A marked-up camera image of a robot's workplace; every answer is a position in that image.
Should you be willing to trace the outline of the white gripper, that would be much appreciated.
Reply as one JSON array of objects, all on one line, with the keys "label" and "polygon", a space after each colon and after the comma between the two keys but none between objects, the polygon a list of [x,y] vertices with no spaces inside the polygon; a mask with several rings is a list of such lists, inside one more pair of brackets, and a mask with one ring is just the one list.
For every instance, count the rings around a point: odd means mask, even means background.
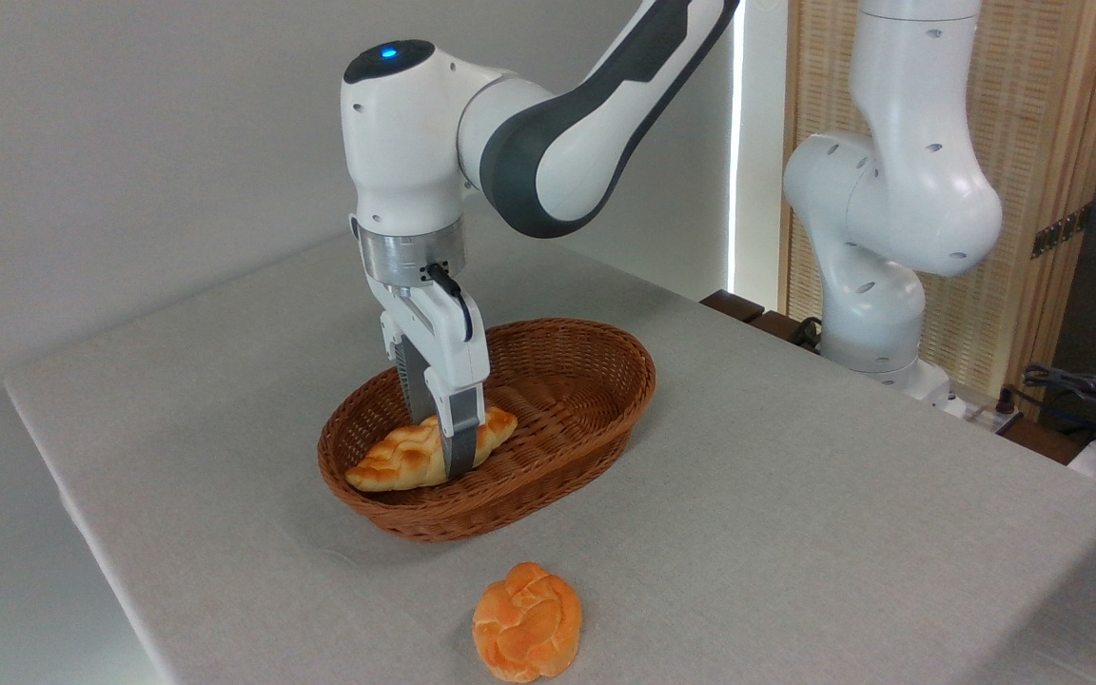
[{"label": "white gripper", "polygon": [[484,425],[490,356],[481,312],[466,292],[453,296],[435,282],[400,289],[368,277],[368,285],[383,305],[384,350],[410,420],[421,424],[438,412],[445,476],[460,478],[473,468]]}]

